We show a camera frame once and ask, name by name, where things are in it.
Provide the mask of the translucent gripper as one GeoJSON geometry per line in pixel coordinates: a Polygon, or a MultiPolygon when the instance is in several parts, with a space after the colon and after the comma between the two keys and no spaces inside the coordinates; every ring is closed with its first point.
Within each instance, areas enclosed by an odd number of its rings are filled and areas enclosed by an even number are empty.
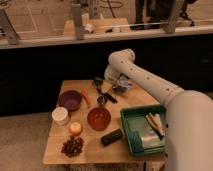
{"type": "Polygon", "coordinates": [[[101,92],[108,93],[113,87],[113,84],[110,81],[115,82],[120,77],[120,75],[121,75],[120,72],[115,70],[111,65],[108,65],[104,72],[104,78],[106,80],[104,80],[101,85],[101,92]]]}

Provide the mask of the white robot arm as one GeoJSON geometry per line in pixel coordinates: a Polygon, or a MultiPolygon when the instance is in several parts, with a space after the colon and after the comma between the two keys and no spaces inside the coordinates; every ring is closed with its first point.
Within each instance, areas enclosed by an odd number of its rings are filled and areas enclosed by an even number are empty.
{"type": "Polygon", "coordinates": [[[111,53],[104,77],[134,80],[166,108],[165,171],[213,171],[213,100],[184,90],[134,64],[135,53],[111,53]]]}

